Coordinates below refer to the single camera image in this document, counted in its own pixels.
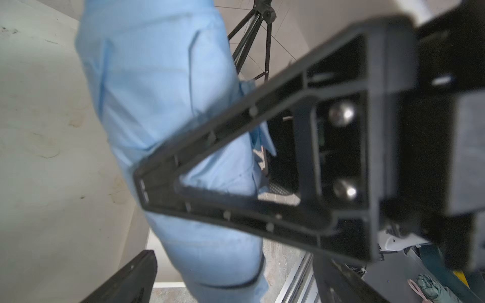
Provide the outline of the white drawer cabinet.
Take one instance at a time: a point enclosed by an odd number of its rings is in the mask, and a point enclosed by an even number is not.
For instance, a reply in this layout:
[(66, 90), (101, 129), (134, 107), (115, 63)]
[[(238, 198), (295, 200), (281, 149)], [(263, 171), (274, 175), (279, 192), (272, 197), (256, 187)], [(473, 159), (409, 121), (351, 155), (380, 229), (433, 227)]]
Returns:
[(80, 302), (145, 249), (77, 25), (37, 1), (1, 2), (2, 302)]

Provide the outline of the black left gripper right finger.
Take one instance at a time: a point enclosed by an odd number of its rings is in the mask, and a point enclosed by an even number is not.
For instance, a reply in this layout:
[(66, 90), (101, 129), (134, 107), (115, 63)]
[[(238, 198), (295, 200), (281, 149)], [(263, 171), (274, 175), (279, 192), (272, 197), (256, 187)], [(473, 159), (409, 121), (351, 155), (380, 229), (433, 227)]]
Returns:
[(313, 270), (321, 302), (389, 303), (345, 264), (314, 255)]

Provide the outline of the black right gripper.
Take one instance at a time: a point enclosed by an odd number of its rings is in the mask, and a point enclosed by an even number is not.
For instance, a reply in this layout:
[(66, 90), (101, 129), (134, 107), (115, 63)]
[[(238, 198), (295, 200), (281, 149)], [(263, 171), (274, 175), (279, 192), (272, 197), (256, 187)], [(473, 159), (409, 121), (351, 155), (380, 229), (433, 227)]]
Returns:
[(447, 267), (484, 268), (484, 2), (417, 29), (419, 85), (400, 105), (398, 192), (384, 216), (436, 244)]

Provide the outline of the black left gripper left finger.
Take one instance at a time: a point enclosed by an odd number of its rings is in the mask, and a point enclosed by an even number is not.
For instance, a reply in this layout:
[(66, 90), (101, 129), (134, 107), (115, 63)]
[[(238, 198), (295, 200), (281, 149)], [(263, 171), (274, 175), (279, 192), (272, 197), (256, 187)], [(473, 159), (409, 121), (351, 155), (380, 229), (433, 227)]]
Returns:
[(157, 270), (154, 251), (144, 250), (83, 299), (82, 303), (149, 303)]

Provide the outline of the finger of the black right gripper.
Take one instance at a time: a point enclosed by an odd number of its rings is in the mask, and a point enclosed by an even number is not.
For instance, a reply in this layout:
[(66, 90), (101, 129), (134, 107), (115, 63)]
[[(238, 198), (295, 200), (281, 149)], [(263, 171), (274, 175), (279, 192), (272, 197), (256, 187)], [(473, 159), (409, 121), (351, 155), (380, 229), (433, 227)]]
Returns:
[[(417, 85), (408, 16), (347, 27), (242, 101), (160, 146), (133, 174), (148, 212), (230, 227), (350, 263), (379, 256), (380, 204), (397, 192), (399, 107)], [(190, 185), (191, 170), (267, 124), (268, 175), (295, 206)]]

